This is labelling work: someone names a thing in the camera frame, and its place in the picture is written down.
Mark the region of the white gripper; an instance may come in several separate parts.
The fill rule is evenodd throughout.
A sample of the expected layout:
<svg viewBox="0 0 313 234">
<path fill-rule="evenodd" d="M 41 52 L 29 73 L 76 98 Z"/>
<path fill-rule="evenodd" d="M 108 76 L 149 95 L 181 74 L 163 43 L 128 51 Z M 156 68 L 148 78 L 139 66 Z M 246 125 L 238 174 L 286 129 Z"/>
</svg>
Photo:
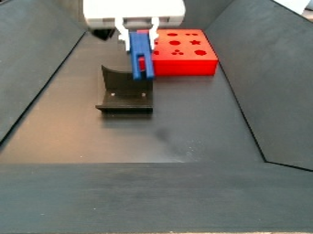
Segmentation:
<svg viewBox="0 0 313 234">
<path fill-rule="evenodd" d="M 157 38 L 157 27 L 177 27 L 183 21 L 183 0 L 82 0 L 82 15 L 90 29 L 116 28 L 124 49 L 129 50 L 127 28 L 149 28 L 149 48 Z"/>
</svg>

